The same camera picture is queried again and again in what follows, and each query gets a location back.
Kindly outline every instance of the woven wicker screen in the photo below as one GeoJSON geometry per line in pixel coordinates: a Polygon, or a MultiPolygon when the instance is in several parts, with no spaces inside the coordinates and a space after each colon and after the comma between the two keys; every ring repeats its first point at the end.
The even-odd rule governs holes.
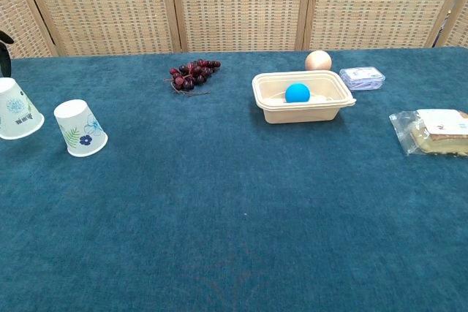
{"type": "Polygon", "coordinates": [[[452,0],[310,0],[305,49],[432,46],[452,0]]]}
{"type": "Polygon", "coordinates": [[[441,45],[468,47],[468,0],[456,0],[447,25],[437,42],[437,46],[441,45]]]}
{"type": "Polygon", "coordinates": [[[56,55],[34,0],[1,0],[0,29],[15,40],[8,45],[12,58],[56,55]]]}
{"type": "Polygon", "coordinates": [[[175,4],[183,50],[294,50],[297,35],[303,37],[306,0],[303,7],[301,0],[175,0],[175,4]]]}
{"type": "Polygon", "coordinates": [[[61,55],[180,50],[173,0],[37,0],[61,55]]]}

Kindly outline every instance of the paper cup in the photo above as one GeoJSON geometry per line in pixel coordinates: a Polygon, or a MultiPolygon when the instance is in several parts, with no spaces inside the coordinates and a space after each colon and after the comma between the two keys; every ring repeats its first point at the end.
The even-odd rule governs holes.
{"type": "Polygon", "coordinates": [[[44,116],[13,78],[0,77],[0,138],[13,140],[33,134],[44,116]]]}
{"type": "Polygon", "coordinates": [[[71,155],[90,156],[106,145],[107,134],[84,100],[63,102],[56,107],[53,114],[71,155]]]}

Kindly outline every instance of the label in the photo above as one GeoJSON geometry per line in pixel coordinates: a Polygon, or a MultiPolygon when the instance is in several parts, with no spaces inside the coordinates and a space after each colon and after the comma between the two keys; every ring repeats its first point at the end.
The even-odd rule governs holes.
{"type": "Polygon", "coordinates": [[[468,120],[457,110],[423,109],[416,112],[430,134],[468,134],[468,120]]]}
{"type": "Polygon", "coordinates": [[[350,80],[382,79],[382,74],[374,67],[356,67],[355,69],[346,69],[345,72],[350,80]]]}

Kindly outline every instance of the blue ball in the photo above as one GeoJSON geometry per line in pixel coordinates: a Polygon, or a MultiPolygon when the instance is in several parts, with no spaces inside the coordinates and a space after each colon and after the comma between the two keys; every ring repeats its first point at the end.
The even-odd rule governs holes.
{"type": "Polygon", "coordinates": [[[307,85],[295,83],[286,89],[286,102],[308,102],[310,90],[307,85]]]}

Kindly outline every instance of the beige plastic container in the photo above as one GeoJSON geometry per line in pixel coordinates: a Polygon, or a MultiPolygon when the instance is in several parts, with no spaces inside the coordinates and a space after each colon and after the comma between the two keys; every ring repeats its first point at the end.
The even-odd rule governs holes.
{"type": "Polygon", "coordinates": [[[252,81],[255,101],[269,123],[333,120],[339,109],[353,106],[356,99],[332,71],[262,73],[252,81]],[[286,102],[284,94],[293,83],[307,85],[308,102],[286,102]]]}

